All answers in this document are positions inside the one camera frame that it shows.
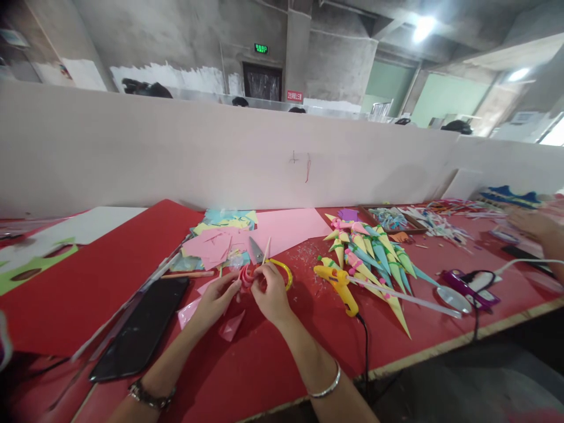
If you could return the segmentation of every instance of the ceiling light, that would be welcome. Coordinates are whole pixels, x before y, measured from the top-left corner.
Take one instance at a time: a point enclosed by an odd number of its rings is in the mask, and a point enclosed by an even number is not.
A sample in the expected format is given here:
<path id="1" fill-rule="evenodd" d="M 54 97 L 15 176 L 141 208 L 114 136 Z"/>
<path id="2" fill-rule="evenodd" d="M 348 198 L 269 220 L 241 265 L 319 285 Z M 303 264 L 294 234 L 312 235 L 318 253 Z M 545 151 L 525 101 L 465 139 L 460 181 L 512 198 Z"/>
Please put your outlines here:
<path id="1" fill-rule="evenodd" d="M 516 80 L 523 79 L 527 75 L 527 73 L 529 73 L 529 71 L 530 71 L 529 68 L 523 68 L 523 69 L 517 70 L 517 71 L 515 71 L 514 73 L 511 74 L 508 81 L 514 82 Z"/>
<path id="2" fill-rule="evenodd" d="M 425 38 L 429 36 L 437 21 L 435 18 L 431 16 L 423 16 L 417 22 L 417 27 L 415 28 L 415 32 L 413 34 L 413 41 L 418 43 L 423 41 Z"/>

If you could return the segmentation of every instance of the dark door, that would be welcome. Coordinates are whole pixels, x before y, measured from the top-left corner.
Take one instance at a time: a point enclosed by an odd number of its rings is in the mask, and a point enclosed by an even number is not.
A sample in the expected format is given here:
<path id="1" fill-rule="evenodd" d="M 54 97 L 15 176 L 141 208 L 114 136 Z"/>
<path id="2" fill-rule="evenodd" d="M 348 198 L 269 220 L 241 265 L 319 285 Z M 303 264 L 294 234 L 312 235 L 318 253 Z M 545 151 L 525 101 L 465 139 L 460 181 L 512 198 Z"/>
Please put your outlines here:
<path id="1" fill-rule="evenodd" d="M 282 69 L 243 62 L 245 97 L 282 101 Z"/>

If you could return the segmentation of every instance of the forearm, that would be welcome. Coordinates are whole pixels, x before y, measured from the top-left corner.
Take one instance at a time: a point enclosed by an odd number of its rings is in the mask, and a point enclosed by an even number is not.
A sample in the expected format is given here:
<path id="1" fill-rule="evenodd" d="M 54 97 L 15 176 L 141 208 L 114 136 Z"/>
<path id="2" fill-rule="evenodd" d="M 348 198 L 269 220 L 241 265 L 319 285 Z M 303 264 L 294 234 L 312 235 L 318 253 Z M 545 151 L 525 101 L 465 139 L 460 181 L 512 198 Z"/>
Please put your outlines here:
<path id="1" fill-rule="evenodd" d="M 294 357 L 305 388 L 310 393 L 326 390 L 337 376 L 335 360 L 320 346 L 292 314 L 278 326 Z M 333 392 L 324 398 L 311 399 L 317 418 L 329 422 L 378 422 L 347 375 L 341 371 L 341 379 Z"/>
<path id="2" fill-rule="evenodd" d="M 196 327 L 190 326 L 189 322 L 141 379 L 145 391 L 153 397 L 168 397 L 176 386 L 190 352 L 202 335 Z M 127 396 L 108 422 L 155 423 L 159 415 L 159 411 Z"/>
<path id="3" fill-rule="evenodd" d="M 539 238 L 545 259 L 564 261 L 564 230 L 560 229 L 547 233 Z M 548 263 L 550 269 L 558 279 L 564 284 L 564 264 Z"/>

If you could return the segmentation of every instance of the yellow scissor handle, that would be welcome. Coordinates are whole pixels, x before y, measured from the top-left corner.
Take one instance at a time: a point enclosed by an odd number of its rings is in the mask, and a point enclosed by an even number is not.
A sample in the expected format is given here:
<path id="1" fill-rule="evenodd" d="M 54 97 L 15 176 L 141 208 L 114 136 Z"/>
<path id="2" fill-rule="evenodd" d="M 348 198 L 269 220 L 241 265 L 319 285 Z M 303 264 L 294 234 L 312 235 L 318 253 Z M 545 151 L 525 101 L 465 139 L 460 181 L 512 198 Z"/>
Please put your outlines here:
<path id="1" fill-rule="evenodd" d="M 280 266 L 281 268 L 283 268 L 286 271 L 286 273 L 288 274 L 288 283 L 286 284 L 286 291 L 289 290 L 290 287 L 292 286 L 292 282 L 294 281 L 294 277 L 292 276 L 292 272 L 290 271 L 290 268 L 288 266 L 286 266 L 284 263 L 281 263 L 278 260 L 275 260 L 273 258 L 268 258 L 266 261 L 269 261 L 272 264 Z"/>

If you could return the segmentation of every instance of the hand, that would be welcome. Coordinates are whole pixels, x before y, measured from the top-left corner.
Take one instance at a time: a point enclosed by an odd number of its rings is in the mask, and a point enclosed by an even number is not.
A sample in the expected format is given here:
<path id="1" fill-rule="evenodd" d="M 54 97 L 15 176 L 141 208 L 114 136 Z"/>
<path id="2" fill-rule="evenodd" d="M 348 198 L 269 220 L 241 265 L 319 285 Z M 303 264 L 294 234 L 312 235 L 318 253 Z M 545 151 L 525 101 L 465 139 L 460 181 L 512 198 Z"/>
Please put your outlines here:
<path id="1" fill-rule="evenodd" d="M 557 222 L 540 213 L 527 213 L 515 210 L 507 216 L 507 221 L 537 239 L 560 231 L 560 225 Z"/>
<path id="2" fill-rule="evenodd" d="M 293 315 L 288 304 L 288 295 L 284 279 L 277 267 L 272 263 L 265 263 L 254 271 L 255 275 L 262 274 L 266 278 L 266 291 L 262 292 L 257 279 L 251 285 L 251 292 L 258 308 L 264 316 L 278 327 Z"/>
<path id="3" fill-rule="evenodd" d="M 206 292 L 202 295 L 200 304 L 194 312 L 194 315 L 186 325 L 193 327 L 199 334 L 203 335 L 213 324 L 225 313 L 231 299 L 239 292 L 241 281 L 233 279 L 238 276 L 239 272 L 231 272 L 220 277 L 211 283 Z"/>

